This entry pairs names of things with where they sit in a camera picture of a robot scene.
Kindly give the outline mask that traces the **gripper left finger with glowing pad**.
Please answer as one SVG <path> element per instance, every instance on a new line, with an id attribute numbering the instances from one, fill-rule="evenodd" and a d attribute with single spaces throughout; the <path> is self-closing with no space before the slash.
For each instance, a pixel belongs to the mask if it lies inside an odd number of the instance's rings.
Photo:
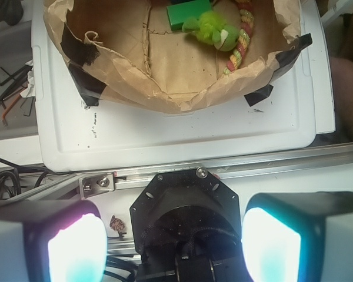
<path id="1" fill-rule="evenodd" d="M 0 281 L 101 281 L 106 228 L 88 200 L 0 200 Z"/>

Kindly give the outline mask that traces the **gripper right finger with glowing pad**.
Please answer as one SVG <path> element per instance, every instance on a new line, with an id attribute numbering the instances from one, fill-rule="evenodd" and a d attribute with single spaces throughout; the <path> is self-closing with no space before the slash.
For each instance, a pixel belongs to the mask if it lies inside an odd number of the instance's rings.
<path id="1" fill-rule="evenodd" d="M 242 247 L 254 281 L 353 281 L 353 192 L 255 194 Z"/>

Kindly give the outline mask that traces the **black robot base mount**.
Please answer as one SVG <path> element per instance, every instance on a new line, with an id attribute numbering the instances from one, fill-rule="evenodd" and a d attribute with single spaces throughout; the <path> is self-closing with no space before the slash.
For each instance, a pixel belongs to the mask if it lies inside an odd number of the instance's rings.
<path id="1" fill-rule="evenodd" d="M 130 207 L 137 281 L 242 281 L 238 195 L 206 169 L 157 174 Z"/>

